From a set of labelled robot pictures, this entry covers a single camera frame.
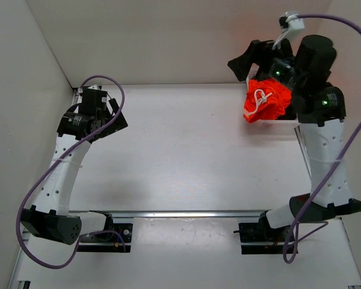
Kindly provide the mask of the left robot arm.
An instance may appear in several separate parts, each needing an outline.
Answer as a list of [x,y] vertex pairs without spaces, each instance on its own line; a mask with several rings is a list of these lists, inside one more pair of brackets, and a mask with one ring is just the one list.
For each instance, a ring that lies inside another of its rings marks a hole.
[[69,215],[70,196],[81,163],[91,144],[127,127],[119,105],[97,85],[79,92],[81,101],[62,116],[52,158],[57,167],[43,182],[30,208],[22,209],[20,223],[33,236],[73,244],[90,229],[85,217]]

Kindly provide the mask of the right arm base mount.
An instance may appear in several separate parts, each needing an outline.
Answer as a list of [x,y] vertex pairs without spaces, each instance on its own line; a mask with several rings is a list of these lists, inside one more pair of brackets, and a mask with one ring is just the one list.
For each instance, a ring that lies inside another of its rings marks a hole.
[[260,214],[258,221],[242,222],[234,234],[239,235],[242,255],[273,255],[283,253],[283,243],[287,240],[289,226],[273,229],[270,227],[267,211]]

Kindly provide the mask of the orange shorts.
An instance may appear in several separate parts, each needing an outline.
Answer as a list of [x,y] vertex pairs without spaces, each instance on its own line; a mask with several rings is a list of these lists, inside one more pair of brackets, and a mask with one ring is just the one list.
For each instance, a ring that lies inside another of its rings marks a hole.
[[276,120],[291,104],[291,91],[274,79],[248,81],[243,116],[248,123]]

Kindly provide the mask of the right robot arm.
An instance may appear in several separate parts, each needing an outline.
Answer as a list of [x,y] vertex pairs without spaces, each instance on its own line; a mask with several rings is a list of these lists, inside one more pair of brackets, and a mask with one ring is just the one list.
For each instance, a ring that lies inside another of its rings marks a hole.
[[305,203],[309,206],[301,223],[316,223],[361,212],[361,201],[353,198],[347,170],[341,157],[345,101],[342,91],[327,80],[337,56],[333,42],[324,36],[304,37],[296,54],[289,40],[274,48],[274,41],[253,40],[247,50],[228,62],[238,80],[250,68],[259,68],[256,79],[273,79],[292,93],[291,105],[306,142],[310,163],[311,192],[290,198],[288,204],[261,214],[258,233],[275,239],[296,217]]

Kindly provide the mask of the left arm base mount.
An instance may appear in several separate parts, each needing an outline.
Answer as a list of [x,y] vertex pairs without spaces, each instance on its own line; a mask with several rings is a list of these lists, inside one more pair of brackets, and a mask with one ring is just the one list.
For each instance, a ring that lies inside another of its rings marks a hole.
[[90,253],[130,253],[133,235],[133,223],[115,221],[110,213],[106,215],[104,230],[101,234],[83,237],[78,252]]

